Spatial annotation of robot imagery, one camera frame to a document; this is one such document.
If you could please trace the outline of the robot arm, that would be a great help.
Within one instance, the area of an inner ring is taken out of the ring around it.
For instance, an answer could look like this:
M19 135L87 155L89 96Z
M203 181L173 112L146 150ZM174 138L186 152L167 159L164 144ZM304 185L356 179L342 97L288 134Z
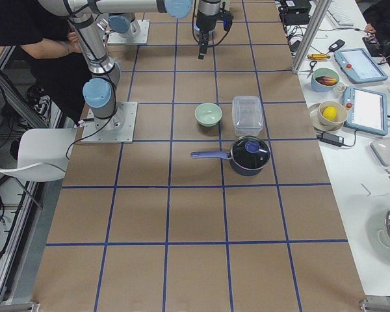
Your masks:
M197 8L199 59L207 52L209 33L215 29L216 22L223 21L224 29L228 32L233 21L233 15L225 9L226 4L221 1L200 1L198 5L192 1L40 1L40 4L50 13L66 18L74 27L90 72L94 77L108 80L112 84L111 90L114 90L118 83L114 80L114 74L120 69L108 56L94 23L95 14L159 12L181 19L188 16L193 8Z
M135 13L110 14L108 19L111 34L108 44L138 44L140 25L136 21Z

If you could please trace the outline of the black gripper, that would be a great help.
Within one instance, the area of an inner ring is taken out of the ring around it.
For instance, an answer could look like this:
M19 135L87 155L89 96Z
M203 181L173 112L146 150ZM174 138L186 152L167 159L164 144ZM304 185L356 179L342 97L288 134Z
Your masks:
M220 12L220 1L201 0L196 14L196 25L199 29L198 58L204 59L209 47L209 33L215 29Z

